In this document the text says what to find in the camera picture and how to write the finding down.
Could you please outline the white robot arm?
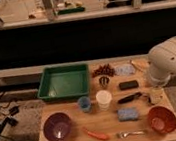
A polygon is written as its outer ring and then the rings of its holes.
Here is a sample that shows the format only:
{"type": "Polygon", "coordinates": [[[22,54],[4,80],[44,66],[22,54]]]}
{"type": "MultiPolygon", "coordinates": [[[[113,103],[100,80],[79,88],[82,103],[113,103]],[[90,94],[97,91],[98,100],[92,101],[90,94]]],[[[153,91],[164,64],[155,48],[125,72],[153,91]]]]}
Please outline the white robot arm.
{"type": "Polygon", "coordinates": [[[145,78],[152,87],[163,87],[176,75],[176,36],[157,44],[148,52],[145,78]]]}

